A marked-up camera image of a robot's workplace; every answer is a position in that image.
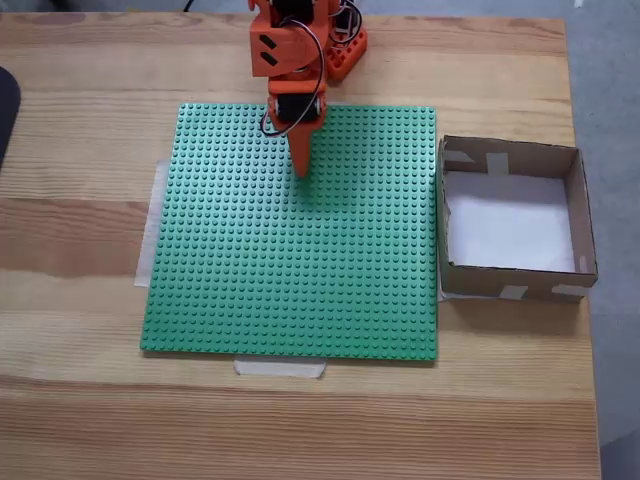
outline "black wire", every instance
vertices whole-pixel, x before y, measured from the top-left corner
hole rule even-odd
[[[330,16],[330,17],[337,17],[337,16],[338,16],[338,15],[340,15],[342,12],[344,12],[344,10],[345,10],[346,8],[347,8],[347,7],[345,7],[345,6],[344,6],[344,3],[341,3],[341,4],[340,4],[340,9],[339,9],[336,13],[330,13],[330,14],[329,14],[329,16]]]
[[[353,3],[351,0],[342,0],[342,2],[343,3],[341,8],[347,8],[351,10],[352,13],[355,14],[358,28],[356,28],[355,32],[349,35],[349,37],[346,38],[345,40],[338,40],[337,38],[334,38],[333,35],[331,34],[329,34],[329,38],[331,38],[333,43],[337,43],[338,45],[347,45],[348,43],[351,43],[352,40],[357,38],[358,35],[360,34],[360,30],[362,29],[362,12],[360,12],[360,9],[356,7],[356,4]]]
[[[286,135],[291,130],[293,130],[293,128],[296,125],[298,125],[302,121],[302,119],[307,114],[309,109],[316,102],[316,99],[318,98],[318,91],[320,90],[320,85],[322,85],[322,79],[324,77],[324,70],[325,70],[324,51],[322,50],[322,45],[320,44],[320,40],[318,40],[318,37],[316,37],[316,35],[313,33],[313,31],[308,26],[306,26],[304,23],[299,22],[298,20],[295,20],[293,18],[285,18],[284,20],[282,20],[282,22],[280,22],[280,25],[281,26],[282,25],[286,25],[287,23],[293,23],[294,25],[297,25],[298,27],[302,28],[313,39],[314,43],[316,44],[316,48],[318,49],[318,56],[320,57],[320,75],[318,76],[318,83],[316,83],[316,88],[313,90],[313,94],[311,95],[311,99],[309,100],[309,103],[307,104],[307,108],[305,108],[302,111],[302,113],[300,114],[300,116],[296,119],[296,121],[293,122],[288,127],[283,128],[282,130],[275,130],[273,132],[267,132],[266,124],[267,124],[267,116],[269,115],[269,107],[267,106],[267,110],[264,112],[264,115],[262,116],[262,119],[260,119],[260,131],[265,136],[270,137],[270,138],[272,138],[272,137],[280,137],[282,135]]]

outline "green lego baseplate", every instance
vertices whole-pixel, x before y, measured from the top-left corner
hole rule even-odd
[[[264,109],[180,107],[141,348],[434,360],[434,109],[330,106],[302,179]]]

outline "black object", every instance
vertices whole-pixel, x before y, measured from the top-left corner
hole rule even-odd
[[[273,8],[283,19],[291,17],[305,25],[313,22],[313,0],[272,0],[272,2]]]
[[[273,58],[273,56],[269,55],[267,52],[260,52],[260,56],[265,62],[267,62],[272,67],[278,64],[278,61],[275,58]]]
[[[278,95],[278,119],[290,123],[300,117],[300,114],[307,108],[313,93],[283,93]],[[318,118],[318,111],[311,107],[302,117],[301,122],[312,122]]]
[[[13,76],[0,67],[0,167],[9,146],[9,137],[20,108],[20,87]]]
[[[335,17],[336,32],[351,35],[353,27],[356,26],[357,21],[357,18],[355,18],[355,15],[350,9],[343,9],[342,12]]]
[[[57,12],[73,12],[74,8],[69,0],[51,0]]]
[[[269,47],[269,49],[273,50],[274,48],[276,48],[278,45],[276,45],[276,42],[274,42],[273,40],[271,40],[271,37],[267,36],[267,35],[260,35],[260,41],[262,43],[264,43],[267,47]]]

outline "white paper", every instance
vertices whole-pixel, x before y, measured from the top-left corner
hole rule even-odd
[[[456,265],[575,272],[561,179],[448,172],[445,190]]]

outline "orange robot base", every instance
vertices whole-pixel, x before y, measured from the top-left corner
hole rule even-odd
[[[305,2],[298,1],[300,3],[296,5],[303,5]],[[331,83],[342,81],[367,49],[367,32],[362,26],[358,35],[347,44],[333,40],[343,42],[346,37],[336,31],[332,21],[333,16],[342,8],[340,0],[316,0],[315,3],[307,1],[307,10],[297,12],[301,15],[298,20],[320,42],[321,54],[325,60],[324,71],[321,68],[318,46],[312,36],[301,27],[286,24],[286,9],[291,8],[291,0],[249,0],[251,10],[256,5],[260,8],[250,30],[253,75],[269,77],[267,103],[273,126],[278,131],[283,131],[292,123],[290,119],[282,118],[282,112],[278,108],[284,104],[285,98],[294,99],[296,108],[302,112],[317,87],[311,112],[287,134],[294,170],[300,177],[309,172],[311,137],[314,131],[322,127],[327,114],[327,80]]]

